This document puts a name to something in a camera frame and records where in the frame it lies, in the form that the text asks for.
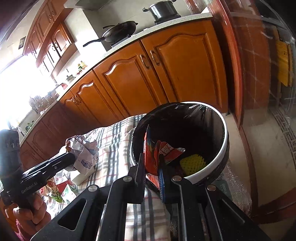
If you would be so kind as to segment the person's left hand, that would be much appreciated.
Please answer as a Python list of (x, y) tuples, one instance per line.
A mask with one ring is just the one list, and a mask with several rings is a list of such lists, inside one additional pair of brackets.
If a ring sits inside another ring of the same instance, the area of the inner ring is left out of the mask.
[(47, 205), (39, 193), (33, 195), (33, 211), (20, 208), (16, 204), (4, 205), (1, 200), (1, 210), (4, 211), (6, 218), (18, 220), (21, 229), (33, 236), (51, 221), (51, 216), (47, 212)]

